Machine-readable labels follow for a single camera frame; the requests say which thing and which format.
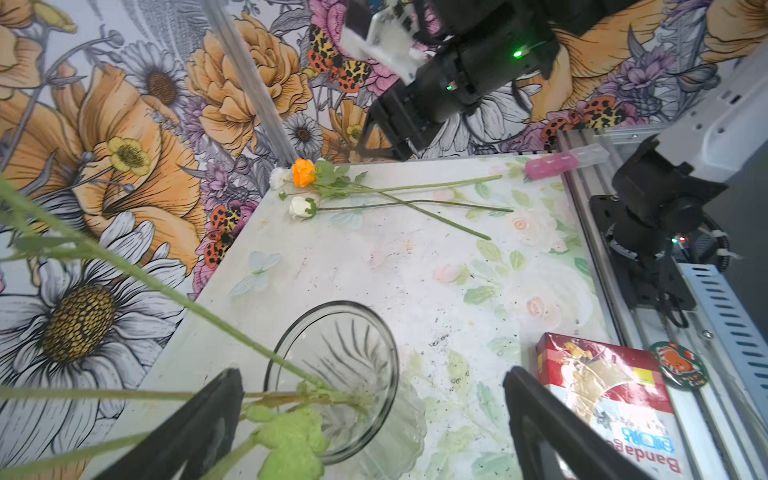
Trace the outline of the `orange rose stem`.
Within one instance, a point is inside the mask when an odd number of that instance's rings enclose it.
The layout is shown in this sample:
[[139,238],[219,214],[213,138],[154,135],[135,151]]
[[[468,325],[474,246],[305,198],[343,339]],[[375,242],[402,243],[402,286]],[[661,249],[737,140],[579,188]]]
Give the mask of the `orange rose stem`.
[[[288,169],[292,170],[293,184],[284,187],[280,191],[274,190],[278,197],[288,204],[295,197],[309,197],[313,198],[320,207],[324,207],[322,202],[325,200],[346,199],[359,195],[380,196],[385,199],[383,203],[390,201],[412,201],[399,198],[397,194],[400,192],[483,185],[502,178],[500,175],[491,175],[448,182],[407,184],[392,187],[371,187],[364,183],[364,180],[367,178],[367,173],[365,171],[351,177],[349,175],[350,167],[348,165],[333,164],[324,158],[320,158],[315,162],[300,158]],[[450,220],[439,213],[426,210],[422,208],[421,205],[405,208],[467,233],[477,239],[483,241],[491,240],[490,236]]]

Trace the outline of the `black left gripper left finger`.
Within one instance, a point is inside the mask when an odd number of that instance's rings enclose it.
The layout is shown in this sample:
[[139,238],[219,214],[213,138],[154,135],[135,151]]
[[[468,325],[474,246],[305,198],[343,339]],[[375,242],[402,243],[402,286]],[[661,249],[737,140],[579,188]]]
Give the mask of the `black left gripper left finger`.
[[241,373],[229,368],[99,479],[200,479],[232,449],[244,390]]

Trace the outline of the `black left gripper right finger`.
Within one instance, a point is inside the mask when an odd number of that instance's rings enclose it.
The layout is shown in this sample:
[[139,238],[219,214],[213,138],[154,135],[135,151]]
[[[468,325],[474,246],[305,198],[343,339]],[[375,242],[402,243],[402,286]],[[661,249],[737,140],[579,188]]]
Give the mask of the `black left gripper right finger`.
[[563,460],[579,479],[647,479],[520,366],[503,381],[509,428],[525,479],[562,479]]

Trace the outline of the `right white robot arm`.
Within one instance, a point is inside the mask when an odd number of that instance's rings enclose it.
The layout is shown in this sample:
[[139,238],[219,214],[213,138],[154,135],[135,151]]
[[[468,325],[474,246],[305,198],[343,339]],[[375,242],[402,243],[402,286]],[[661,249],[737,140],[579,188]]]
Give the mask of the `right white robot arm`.
[[763,1],[350,1],[341,39],[389,69],[366,157],[546,149],[611,116],[665,130],[615,174],[642,233],[697,227],[767,141]]

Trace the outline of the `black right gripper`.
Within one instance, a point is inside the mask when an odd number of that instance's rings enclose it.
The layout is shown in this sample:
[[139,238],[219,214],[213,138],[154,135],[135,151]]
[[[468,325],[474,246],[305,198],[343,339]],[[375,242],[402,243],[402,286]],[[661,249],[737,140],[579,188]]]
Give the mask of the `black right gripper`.
[[413,1],[428,55],[416,79],[397,81],[369,108],[363,158],[405,161],[525,74],[549,73],[559,51],[542,1]]

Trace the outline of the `white carnation stem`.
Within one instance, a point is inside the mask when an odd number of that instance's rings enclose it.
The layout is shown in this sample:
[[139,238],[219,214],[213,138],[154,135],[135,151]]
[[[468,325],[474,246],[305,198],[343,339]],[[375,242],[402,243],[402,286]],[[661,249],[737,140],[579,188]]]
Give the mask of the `white carnation stem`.
[[269,176],[269,185],[271,190],[280,191],[284,187],[293,184],[292,170],[288,168],[275,167]]

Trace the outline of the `clear ribbed glass vase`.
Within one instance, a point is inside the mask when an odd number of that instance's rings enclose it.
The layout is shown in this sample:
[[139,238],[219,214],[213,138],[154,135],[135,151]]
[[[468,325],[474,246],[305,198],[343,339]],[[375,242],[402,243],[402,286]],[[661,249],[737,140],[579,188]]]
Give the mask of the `clear ribbed glass vase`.
[[330,301],[303,314],[284,333],[277,356],[363,406],[316,404],[329,447],[328,477],[401,479],[421,457],[425,405],[400,371],[390,328],[372,309]]

